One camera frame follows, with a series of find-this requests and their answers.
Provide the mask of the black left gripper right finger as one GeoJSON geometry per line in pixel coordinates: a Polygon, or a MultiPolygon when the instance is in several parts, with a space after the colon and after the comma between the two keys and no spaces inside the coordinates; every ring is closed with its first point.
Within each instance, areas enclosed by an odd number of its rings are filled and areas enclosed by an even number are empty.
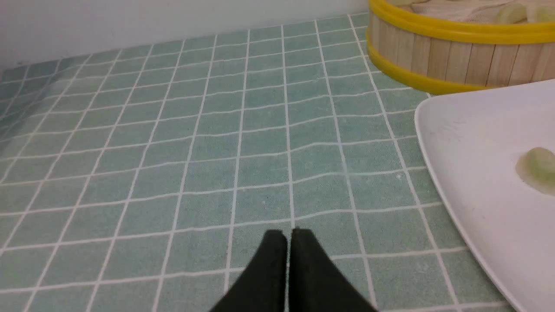
{"type": "Polygon", "coordinates": [[[295,228],[289,268],[290,312],[375,312],[343,276],[314,233],[295,228]]]}

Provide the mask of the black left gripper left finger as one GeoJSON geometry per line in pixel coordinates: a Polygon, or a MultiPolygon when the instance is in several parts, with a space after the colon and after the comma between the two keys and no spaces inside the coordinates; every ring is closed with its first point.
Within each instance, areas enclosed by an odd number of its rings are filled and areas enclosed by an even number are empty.
{"type": "Polygon", "coordinates": [[[286,261],[285,235],[266,231],[255,255],[212,312],[283,312],[286,261]]]}

